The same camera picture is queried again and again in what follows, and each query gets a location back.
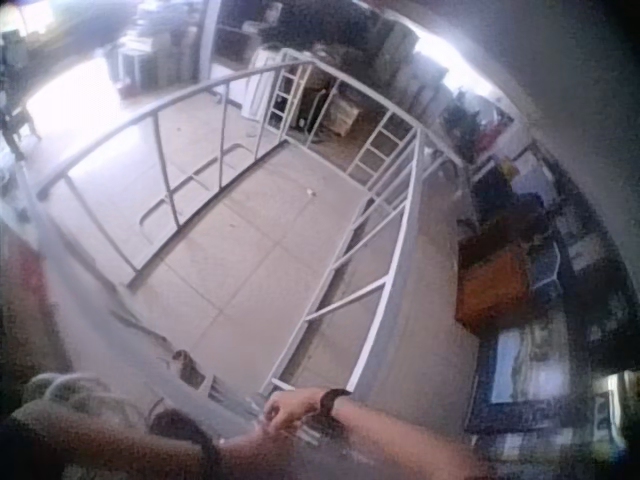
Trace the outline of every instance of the person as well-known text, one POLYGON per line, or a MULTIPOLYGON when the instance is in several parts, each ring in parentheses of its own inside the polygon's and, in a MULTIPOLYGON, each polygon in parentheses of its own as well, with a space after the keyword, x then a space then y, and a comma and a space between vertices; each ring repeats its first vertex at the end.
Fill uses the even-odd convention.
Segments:
POLYGON ((337 421, 353 447, 395 464, 411 478, 486 476, 484 465, 470 449, 357 403, 346 390, 303 388, 276 392, 264 410, 271 433, 295 429, 305 417, 318 413, 337 421))
POLYGON ((60 478, 64 465, 74 464, 150 478, 283 478, 292 456, 291 432, 314 414, 330 416, 354 448, 396 464, 407 475, 482 476, 483 467, 470 451, 358 404, 345 393, 320 388, 277 392, 254 432, 217 446, 176 410, 156 416, 149 435, 37 400, 0 427, 2 477, 60 478))

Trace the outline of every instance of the sleeve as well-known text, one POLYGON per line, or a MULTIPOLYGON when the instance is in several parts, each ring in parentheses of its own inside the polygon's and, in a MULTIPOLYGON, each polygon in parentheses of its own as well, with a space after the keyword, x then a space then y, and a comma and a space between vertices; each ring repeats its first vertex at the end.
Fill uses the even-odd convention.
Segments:
POLYGON ((0 425, 0 477, 59 479, 64 464, 56 451, 24 423, 9 418, 0 425))

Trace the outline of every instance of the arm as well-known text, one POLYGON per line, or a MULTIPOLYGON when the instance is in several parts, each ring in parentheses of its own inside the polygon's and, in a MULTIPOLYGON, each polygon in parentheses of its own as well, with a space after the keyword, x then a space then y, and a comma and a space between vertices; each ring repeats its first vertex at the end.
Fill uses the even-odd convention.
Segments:
MULTIPOLYGON (((25 405, 13 417, 38 433, 66 462, 161 478, 202 478, 202 450, 190 442, 105 425, 44 401, 25 405)), ((286 453, 284 441, 281 435, 262 430, 234 439, 218 446, 222 466, 234 472, 279 467, 286 453)))
MULTIPOLYGON (((318 411, 323 389, 301 389, 274 394, 265 407, 272 430, 288 429, 318 411)), ((481 465, 470 451, 427 430, 358 404, 347 397, 336 400, 332 416, 349 440, 410 472, 429 478, 464 479, 481 476, 481 465)))

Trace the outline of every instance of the landscape painting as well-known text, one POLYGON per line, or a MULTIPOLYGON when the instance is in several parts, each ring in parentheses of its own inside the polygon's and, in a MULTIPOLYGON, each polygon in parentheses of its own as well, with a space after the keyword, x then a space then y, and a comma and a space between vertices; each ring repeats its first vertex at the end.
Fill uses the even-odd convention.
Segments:
POLYGON ((491 403, 547 400, 570 389, 569 343, 561 309, 500 333, 491 403))

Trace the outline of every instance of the wooden cabinet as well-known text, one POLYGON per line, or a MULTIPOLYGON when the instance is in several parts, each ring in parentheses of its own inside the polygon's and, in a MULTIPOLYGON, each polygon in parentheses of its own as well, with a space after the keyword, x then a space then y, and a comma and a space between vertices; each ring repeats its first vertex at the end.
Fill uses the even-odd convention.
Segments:
POLYGON ((456 320, 476 334, 506 327, 503 316, 528 303, 529 287, 527 256, 522 247, 511 244, 460 271, 456 320))

